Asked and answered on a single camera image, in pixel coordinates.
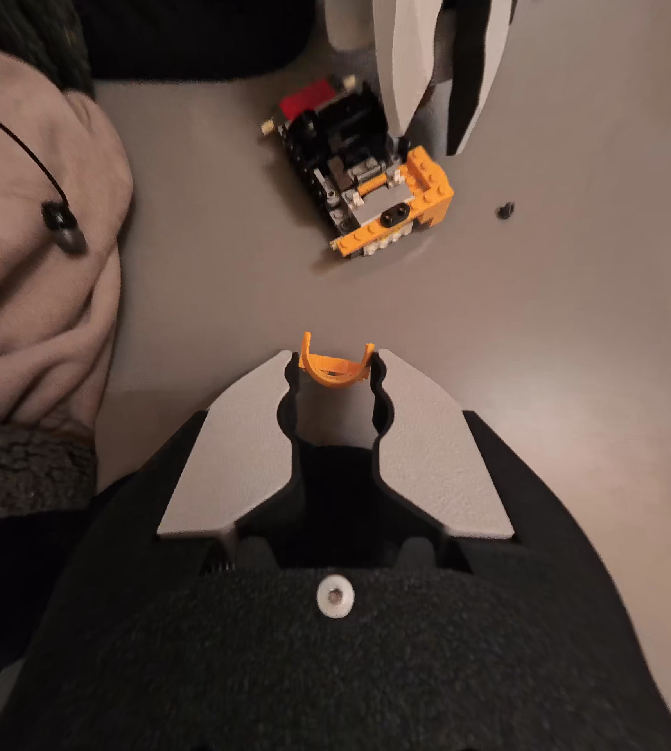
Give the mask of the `orange lego wheel arch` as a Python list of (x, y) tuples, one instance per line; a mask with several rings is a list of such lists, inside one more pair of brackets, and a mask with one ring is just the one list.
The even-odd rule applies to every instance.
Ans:
[(330, 389), (349, 388), (370, 376), (371, 360), (375, 352), (373, 343), (366, 344), (362, 360), (350, 361), (311, 351), (312, 333), (305, 331), (301, 345), (299, 368), (319, 385)]

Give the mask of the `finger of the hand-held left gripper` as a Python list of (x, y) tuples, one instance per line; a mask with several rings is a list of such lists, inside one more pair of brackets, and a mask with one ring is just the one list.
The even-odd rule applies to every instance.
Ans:
[(477, 125), (508, 40), (515, 1), (459, 1), (451, 53), (446, 154), (460, 154)]
[(434, 72), (434, 41), (442, 1), (373, 1), (380, 99), (393, 140), (435, 147), (437, 126), (420, 107)]

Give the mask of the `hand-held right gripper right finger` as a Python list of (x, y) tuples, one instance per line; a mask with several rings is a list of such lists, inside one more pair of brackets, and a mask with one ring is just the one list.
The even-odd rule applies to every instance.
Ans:
[(461, 405), (388, 349), (375, 355), (375, 396), (387, 398), (378, 427), (377, 476), (449, 536), (510, 540), (504, 509)]

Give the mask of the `dark cloth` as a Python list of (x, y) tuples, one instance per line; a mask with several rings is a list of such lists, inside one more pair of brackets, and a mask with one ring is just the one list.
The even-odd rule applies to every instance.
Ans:
[(111, 483), (83, 509), (0, 519), (0, 672), (24, 656), (72, 553), (134, 476)]

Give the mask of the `orange black lego car chassis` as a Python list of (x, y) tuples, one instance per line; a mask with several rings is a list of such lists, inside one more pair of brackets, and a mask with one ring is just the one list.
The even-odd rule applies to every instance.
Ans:
[(342, 259), (368, 257), (442, 222), (454, 198), (423, 146), (389, 136), (379, 96), (349, 75), (314, 80), (280, 99), (261, 125), (281, 141), (294, 174), (335, 231)]

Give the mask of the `beige hoodie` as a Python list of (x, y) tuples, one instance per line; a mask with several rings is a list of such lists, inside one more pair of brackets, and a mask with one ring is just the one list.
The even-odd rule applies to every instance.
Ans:
[(0, 121), (63, 188), (85, 241), (71, 255), (45, 226), (43, 203), (61, 198), (0, 131), (0, 424), (90, 442), (113, 351), (131, 170), (91, 97), (1, 50)]

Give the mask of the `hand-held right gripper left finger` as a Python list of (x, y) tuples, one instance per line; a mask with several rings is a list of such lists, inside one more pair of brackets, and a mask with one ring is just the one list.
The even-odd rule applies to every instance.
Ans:
[(281, 350), (209, 406), (157, 533), (286, 537), (305, 514), (296, 446), (298, 355)]

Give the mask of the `black cloth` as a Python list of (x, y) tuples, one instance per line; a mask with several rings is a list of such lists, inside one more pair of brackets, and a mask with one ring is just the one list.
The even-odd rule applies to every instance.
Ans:
[(306, 47), (315, 1), (80, 1), (93, 77), (229, 81), (272, 73)]

